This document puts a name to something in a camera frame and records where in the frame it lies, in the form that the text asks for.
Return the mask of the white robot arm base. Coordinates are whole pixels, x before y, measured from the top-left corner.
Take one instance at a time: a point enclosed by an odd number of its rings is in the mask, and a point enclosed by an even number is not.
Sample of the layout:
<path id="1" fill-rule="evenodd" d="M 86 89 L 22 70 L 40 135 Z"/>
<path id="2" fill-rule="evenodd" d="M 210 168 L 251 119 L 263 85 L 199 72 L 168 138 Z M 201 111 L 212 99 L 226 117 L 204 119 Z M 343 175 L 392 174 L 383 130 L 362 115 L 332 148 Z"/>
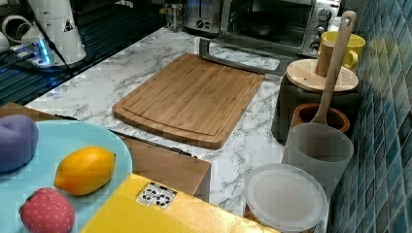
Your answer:
<path id="1" fill-rule="evenodd" d="M 24 45 L 33 46 L 30 62 L 38 67 L 71 65 L 86 57 L 75 25 L 70 0 L 28 0 L 34 13 L 31 28 L 23 35 Z"/>

